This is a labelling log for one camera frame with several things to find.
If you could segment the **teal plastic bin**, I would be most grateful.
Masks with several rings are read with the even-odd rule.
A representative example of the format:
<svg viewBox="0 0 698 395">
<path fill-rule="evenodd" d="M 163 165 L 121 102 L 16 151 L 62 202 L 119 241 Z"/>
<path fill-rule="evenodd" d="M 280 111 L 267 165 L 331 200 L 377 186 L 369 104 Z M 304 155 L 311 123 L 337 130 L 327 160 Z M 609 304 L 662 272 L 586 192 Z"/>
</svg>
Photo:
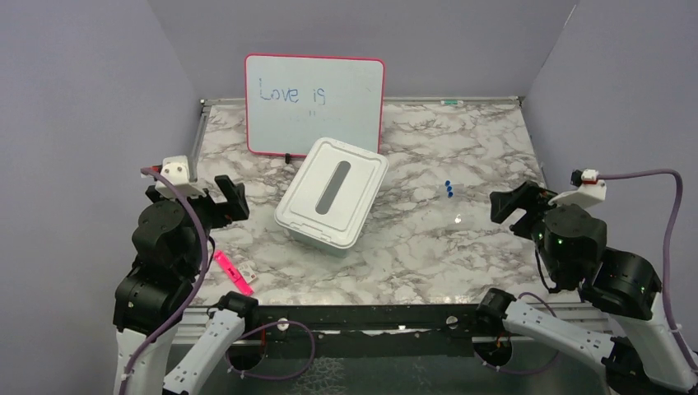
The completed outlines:
<svg viewBox="0 0 698 395">
<path fill-rule="evenodd" d="M 288 230 L 287 233 L 289 236 L 294 239 L 295 241 L 298 241 L 302 244 L 306 244 L 310 247 L 316 248 L 319 251 L 322 251 L 328 255 L 338 257 L 338 258 L 344 258 L 346 257 L 351 249 L 355 246 L 355 243 L 353 244 L 348 244 L 348 245 L 335 245 L 329 241 L 323 241 L 321 239 L 316 239 L 313 237 L 310 237 L 308 235 L 304 235 L 298 231 L 295 230 Z"/>
</svg>

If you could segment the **white bin lid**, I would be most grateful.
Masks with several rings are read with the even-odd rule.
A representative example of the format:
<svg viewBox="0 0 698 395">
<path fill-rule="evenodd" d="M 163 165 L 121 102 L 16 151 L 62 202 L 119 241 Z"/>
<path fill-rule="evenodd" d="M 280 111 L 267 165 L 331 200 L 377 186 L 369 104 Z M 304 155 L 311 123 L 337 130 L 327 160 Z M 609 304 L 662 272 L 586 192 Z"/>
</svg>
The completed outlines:
<svg viewBox="0 0 698 395">
<path fill-rule="evenodd" d="M 274 219 L 285 230 L 335 245 L 356 243 L 388 168 L 385 156 L 322 137 L 305 157 Z"/>
</svg>

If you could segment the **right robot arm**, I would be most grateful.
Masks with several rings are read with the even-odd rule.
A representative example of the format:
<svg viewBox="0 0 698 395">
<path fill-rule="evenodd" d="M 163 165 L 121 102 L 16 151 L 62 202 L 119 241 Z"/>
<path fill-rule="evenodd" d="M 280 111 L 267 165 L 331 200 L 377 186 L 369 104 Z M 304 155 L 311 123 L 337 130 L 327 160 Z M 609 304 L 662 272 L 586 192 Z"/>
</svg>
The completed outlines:
<svg viewBox="0 0 698 395">
<path fill-rule="evenodd" d="M 491 220 L 499 224 L 523 210 L 511 230 L 533 242 L 555 289 L 576 291 L 616 320 L 623 335 L 576 326 L 496 288 L 477 306 L 475 324 L 487 335 L 523 335 L 573 357 L 604 374 L 620 394 L 694 394 L 697 356 L 680 349 L 654 266 L 609 247 L 607 224 L 589 214 L 606 189 L 602 180 L 583 181 L 573 191 L 554 193 L 527 181 L 491 193 Z"/>
</svg>

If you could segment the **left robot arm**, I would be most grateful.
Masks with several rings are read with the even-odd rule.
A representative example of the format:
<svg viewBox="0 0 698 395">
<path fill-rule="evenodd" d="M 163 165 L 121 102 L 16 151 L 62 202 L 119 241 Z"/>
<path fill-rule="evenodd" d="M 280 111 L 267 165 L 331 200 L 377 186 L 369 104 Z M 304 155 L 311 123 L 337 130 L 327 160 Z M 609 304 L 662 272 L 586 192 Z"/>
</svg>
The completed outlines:
<svg viewBox="0 0 698 395">
<path fill-rule="evenodd" d="M 214 306 L 212 328 L 171 371 L 166 369 L 178 326 L 198 292 L 212 258 L 210 233 L 249 218 L 245 186 L 226 175 L 215 183 L 224 201 L 188 185 L 146 190 L 150 205 L 137 220 L 136 257 L 115 291 L 119 348 L 116 394 L 196 394 L 230 344 L 258 330 L 258 301 L 234 291 Z"/>
</svg>

